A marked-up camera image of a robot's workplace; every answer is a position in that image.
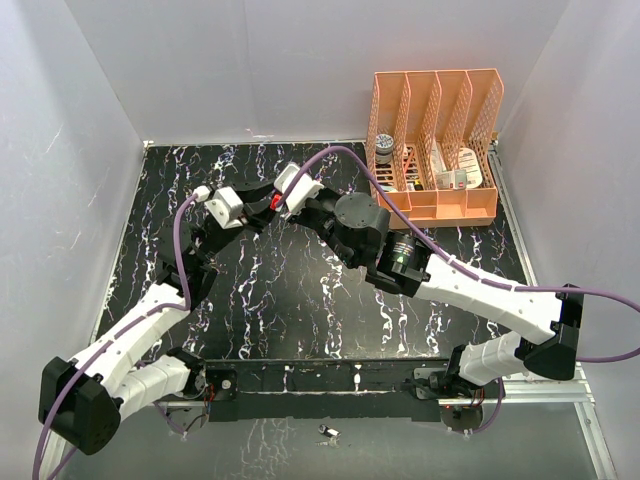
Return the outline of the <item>metal key organizer red handle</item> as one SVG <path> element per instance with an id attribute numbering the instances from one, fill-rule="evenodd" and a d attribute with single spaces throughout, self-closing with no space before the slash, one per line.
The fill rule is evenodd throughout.
<path id="1" fill-rule="evenodd" d="M 281 207 L 279 206 L 279 202 L 280 202 L 281 196 L 280 195 L 274 195 L 270 204 L 270 208 L 273 211 L 279 211 L 281 209 Z"/>

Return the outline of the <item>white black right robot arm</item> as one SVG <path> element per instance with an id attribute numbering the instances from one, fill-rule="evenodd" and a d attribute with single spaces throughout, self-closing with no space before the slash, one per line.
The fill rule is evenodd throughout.
<path id="1" fill-rule="evenodd" d="M 535 298 L 519 283 L 470 269 L 463 274 L 415 235 L 389 227 L 390 213 L 364 193 L 328 188 L 286 203 L 292 222 L 314 230 L 348 268 L 391 294 L 446 303 L 494 321 L 508 333 L 478 345 L 454 348 L 445 369 L 414 379 L 431 398 L 466 397 L 500 377 L 533 373 L 573 379 L 583 297 L 546 293 Z"/>

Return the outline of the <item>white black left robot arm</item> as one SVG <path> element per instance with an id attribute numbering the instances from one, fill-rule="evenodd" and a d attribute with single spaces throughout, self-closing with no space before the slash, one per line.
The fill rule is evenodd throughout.
<path id="1" fill-rule="evenodd" d="M 194 399 L 204 392 L 204 365 L 193 354 L 174 349 L 139 363 L 208 296 L 217 276 L 212 258 L 244 231 L 261 232 L 280 194 L 271 181 L 194 190 L 178 208 L 142 299 L 71 359 L 55 357 L 44 367 L 38 405 L 44 435 L 55 433 L 92 455 L 141 408 L 167 395 Z"/>

